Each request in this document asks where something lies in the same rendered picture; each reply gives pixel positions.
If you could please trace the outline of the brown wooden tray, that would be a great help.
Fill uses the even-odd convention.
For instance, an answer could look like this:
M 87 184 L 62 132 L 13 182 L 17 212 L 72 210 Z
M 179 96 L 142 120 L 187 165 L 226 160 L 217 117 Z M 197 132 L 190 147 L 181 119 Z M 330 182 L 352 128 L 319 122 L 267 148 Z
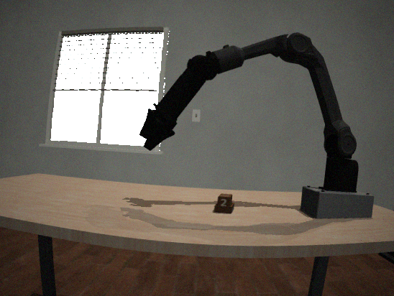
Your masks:
M 234 207 L 234 203 L 232 203 L 231 206 L 220 206 L 220 205 L 215 205 L 214 206 L 214 212 L 215 213 L 232 213 L 232 209 Z

